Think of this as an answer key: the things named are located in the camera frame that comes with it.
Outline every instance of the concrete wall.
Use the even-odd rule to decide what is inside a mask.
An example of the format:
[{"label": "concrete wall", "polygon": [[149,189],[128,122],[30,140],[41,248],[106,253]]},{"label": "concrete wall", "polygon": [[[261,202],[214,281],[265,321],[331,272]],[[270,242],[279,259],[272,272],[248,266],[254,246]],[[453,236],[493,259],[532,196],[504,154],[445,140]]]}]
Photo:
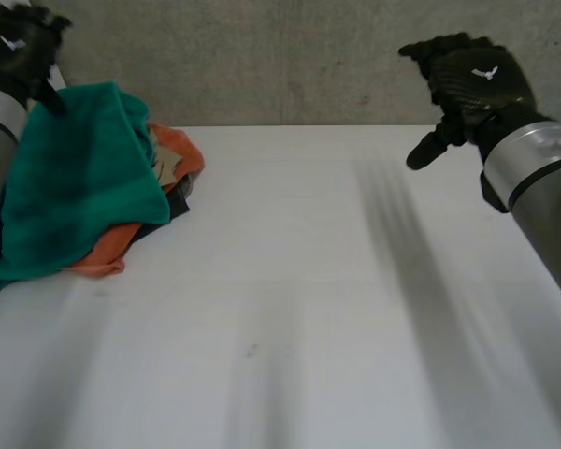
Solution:
[{"label": "concrete wall", "polygon": [[508,46],[561,119],[561,0],[50,0],[71,84],[116,80],[170,124],[435,123],[411,41]]}]

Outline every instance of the robotic hand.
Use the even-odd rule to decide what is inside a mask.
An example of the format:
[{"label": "robotic hand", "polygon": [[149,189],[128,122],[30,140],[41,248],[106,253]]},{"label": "robotic hand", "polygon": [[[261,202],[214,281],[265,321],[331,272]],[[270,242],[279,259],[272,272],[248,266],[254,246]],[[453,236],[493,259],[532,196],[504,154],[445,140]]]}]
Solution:
[{"label": "robotic hand", "polygon": [[561,288],[561,124],[537,112],[513,56],[486,37],[442,36],[399,50],[416,62],[444,117],[407,158],[417,170],[467,141],[484,199],[511,215]]},{"label": "robotic hand", "polygon": [[70,24],[44,7],[0,5],[0,195],[27,122],[28,100],[56,115],[66,111],[48,79],[62,32]]}]

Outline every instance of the white table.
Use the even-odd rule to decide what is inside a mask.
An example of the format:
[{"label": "white table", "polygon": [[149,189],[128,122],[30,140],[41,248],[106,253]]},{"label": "white table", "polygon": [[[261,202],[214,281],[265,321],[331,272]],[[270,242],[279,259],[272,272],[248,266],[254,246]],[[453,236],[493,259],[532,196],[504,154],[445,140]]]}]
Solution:
[{"label": "white table", "polygon": [[0,448],[561,449],[561,298],[428,129],[188,129],[123,274],[0,294]]}]

